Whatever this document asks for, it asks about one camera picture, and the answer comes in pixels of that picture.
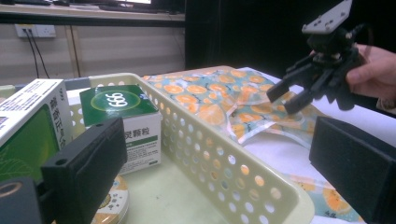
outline wall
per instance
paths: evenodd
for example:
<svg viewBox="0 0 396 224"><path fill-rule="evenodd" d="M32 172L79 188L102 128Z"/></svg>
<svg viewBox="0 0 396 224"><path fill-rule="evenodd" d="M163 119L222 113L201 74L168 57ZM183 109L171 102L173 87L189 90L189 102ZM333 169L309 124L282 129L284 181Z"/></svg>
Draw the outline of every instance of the wall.
<svg viewBox="0 0 396 224"><path fill-rule="evenodd" d="M51 78L120 72L139 76L184 70L184 29L152 27L55 26L55 38L36 38ZM40 77L46 77L36 53ZM27 38L14 24L0 24L0 85L36 78Z"/></svg>

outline black device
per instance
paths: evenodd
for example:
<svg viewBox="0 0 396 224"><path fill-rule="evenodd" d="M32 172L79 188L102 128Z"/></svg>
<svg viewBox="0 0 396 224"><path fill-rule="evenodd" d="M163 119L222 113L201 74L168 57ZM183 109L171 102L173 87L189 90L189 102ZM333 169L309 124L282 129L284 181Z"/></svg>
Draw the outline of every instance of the black device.
<svg viewBox="0 0 396 224"><path fill-rule="evenodd" d="M304 90L284 104L289 114L302 110L324 95L330 103L336 100L342 110L354 107L346 75L350 69L361 64L354 42L358 33L368 25L361 24L351 31L338 27L347 19L351 5L352 0L344 0L303 26L303 33L311 35L307 43L314 52L288 68L283 79L268 90L267 96L271 102L297 84Z"/></svg>
<svg viewBox="0 0 396 224"><path fill-rule="evenodd" d="M51 1L47 0L14 0L15 4L35 5L35 6L50 6Z"/></svg>
<svg viewBox="0 0 396 224"><path fill-rule="evenodd" d="M365 222L396 223L396 147L318 117L309 160Z"/></svg>
<svg viewBox="0 0 396 224"><path fill-rule="evenodd" d="M52 1L52 4L60 7L70 7L70 3L68 0L55 0Z"/></svg>
<svg viewBox="0 0 396 224"><path fill-rule="evenodd" d="M41 166L0 183L2 224L89 224L127 160L123 121L96 124Z"/></svg>

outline green box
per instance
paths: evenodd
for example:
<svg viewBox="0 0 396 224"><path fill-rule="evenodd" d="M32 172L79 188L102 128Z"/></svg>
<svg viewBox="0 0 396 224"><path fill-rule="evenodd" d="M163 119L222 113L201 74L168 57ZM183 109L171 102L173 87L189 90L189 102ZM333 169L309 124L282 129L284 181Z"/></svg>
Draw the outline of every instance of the green box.
<svg viewBox="0 0 396 224"><path fill-rule="evenodd" d="M97 87L79 96L85 126L123 118L128 161L121 175L161 163L162 116L138 86Z"/></svg>
<svg viewBox="0 0 396 224"><path fill-rule="evenodd" d="M0 181L41 178L40 166L72 141L61 79L36 79L0 104Z"/></svg>

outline box label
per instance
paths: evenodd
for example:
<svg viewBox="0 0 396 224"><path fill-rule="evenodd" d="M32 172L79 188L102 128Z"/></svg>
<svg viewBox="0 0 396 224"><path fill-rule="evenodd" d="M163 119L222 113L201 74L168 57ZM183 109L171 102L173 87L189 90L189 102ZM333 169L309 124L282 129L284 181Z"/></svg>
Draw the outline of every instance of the box label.
<svg viewBox="0 0 396 224"><path fill-rule="evenodd" d="M85 126L116 117L135 117L158 112L138 86L107 86L83 91L80 95Z"/></svg>

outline electrical cable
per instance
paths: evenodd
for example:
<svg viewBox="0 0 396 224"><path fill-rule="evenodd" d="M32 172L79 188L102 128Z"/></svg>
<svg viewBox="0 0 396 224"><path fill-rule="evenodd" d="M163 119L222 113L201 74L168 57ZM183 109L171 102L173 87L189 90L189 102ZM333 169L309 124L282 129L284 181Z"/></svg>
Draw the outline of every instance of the electrical cable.
<svg viewBox="0 0 396 224"><path fill-rule="evenodd" d="M38 45L35 42L35 37L33 36L32 30L29 30L29 33L32 35L33 43L35 43L35 48L37 49L38 55L40 56L41 64L43 64L44 72L46 73L47 78L50 78L49 73L47 72L46 65L44 64L43 57L41 56L40 49L38 48Z"/></svg>
<svg viewBox="0 0 396 224"><path fill-rule="evenodd" d="M27 39L29 40L30 48L32 49L32 52L33 52L33 57L35 58L35 72L36 72L37 78L40 78L40 75L38 74L37 58L35 57L35 49L33 48L29 33L27 33L26 29L23 29L23 31L26 33Z"/></svg>

